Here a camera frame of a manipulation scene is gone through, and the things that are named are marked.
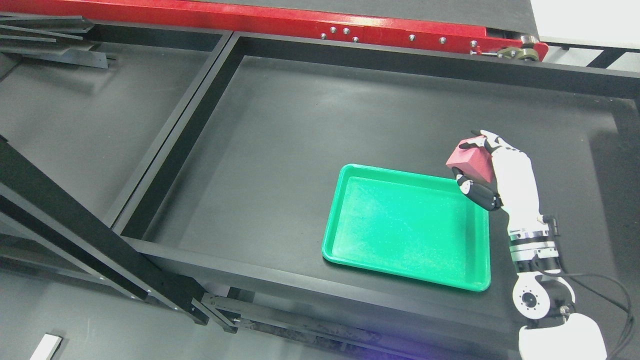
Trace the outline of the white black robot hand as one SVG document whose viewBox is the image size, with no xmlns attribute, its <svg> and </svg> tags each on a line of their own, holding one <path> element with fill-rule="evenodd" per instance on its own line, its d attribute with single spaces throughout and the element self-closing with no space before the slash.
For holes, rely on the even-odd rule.
<svg viewBox="0 0 640 360">
<path fill-rule="evenodd" d="M 502 136 L 479 130 L 464 139 L 460 150 L 478 149 L 487 153 L 496 180 L 497 191 L 475 181 L 458 167 L 453 167 L 460 191 L 487 211 L 503 210 L 508 214 L 507 234 L 510 239 L 547 236 L 550 227 L 540 212 L 540 199 L 531 159 Z"/>
</svg>

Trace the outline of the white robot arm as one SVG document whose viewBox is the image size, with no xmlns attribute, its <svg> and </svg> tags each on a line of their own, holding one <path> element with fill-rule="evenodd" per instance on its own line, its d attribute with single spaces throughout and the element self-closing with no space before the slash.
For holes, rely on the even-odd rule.
<svg viewBox="0 0 640 360">
<path fill-rule="evenodd" d="M 510 255 L 517 271 L 512 301 L 526 324 L 518 331 L 522 360 L 614 360 L 633 339 L 633 301 L 624 284 L 612 276 L 566 272 L 557 244 L 555 216 L 539 215 L 541 226 L 510 233 Z M 608 350 L 600 326 L 578 312 L 573 284 L 622 310 L 625 322 Z"/>
</svg>

